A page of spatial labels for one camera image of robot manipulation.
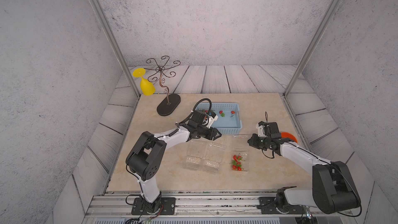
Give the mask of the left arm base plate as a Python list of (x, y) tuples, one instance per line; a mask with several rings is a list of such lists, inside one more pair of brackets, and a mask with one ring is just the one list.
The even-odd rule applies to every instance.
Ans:
[(158, 197), (153, 203), (143, 197), (135, 198), (132, 204), (132, 215), (174, 215), (176, 198)]

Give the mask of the light blue plastic basket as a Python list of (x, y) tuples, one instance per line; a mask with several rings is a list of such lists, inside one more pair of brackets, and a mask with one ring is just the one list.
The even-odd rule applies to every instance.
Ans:
[[(239, 134), (243, 127), (242, 121), (239, 116), (239, 105), (237, 103), (212, 103), (211, 110), (214, 110), (218, 115), (211, 127), (217, 128), (223, 135)], [(230, 111), (236, 112), (234, 117), (221, 117), (219, 111), (228, 113)]]

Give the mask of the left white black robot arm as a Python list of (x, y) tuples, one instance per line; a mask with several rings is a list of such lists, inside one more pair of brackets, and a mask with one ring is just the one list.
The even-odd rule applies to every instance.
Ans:
[(200, 112), (194, 110), (183, 121), (176, 123), (176, 128), (163, 133), (143, 132), (128, 154), (126, 170), (138, 179), (141, 199), (146, 203), (158, 203), (161, 192), (155, 175), (160, 168), (164, 153), (179, 144), (192, 139), (204, 138), (214, 141), (222, 136), (212, 124), (218, 115), (211, 110)]

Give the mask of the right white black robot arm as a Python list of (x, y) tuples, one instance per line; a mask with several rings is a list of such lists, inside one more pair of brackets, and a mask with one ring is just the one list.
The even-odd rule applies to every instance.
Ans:
[(345, 163), (321, 158), (292, 139), (282, 138), (281, 134), (253, 134), (247, 143), (262, 151), (271, 150), (273, 155), (294, 162), (312, 177), (311, 188), (291, 186), (277, 191), (274, 205), (280, 213), (288, 213), (296, 205), (316, 207), (325, 214), (362, 208), (357, 188)]

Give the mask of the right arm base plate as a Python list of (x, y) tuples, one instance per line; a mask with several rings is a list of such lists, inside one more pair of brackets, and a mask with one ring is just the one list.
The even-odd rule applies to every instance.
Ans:
[(300, 215), (304, 213), (304, 209), (300, 205), (286, 205), (282, 206), (277, 202), (276, 197), (259, 197), (259, 204), (257, 209), (261, 214), (291, 214)]

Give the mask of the red strawberry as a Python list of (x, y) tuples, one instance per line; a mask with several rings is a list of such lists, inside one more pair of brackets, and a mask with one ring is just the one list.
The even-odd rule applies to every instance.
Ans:
[(233, 155), (231, 162), (231, 169), (233, 171), (242, 171), (243, 170), (243, 157), (241, 155)]

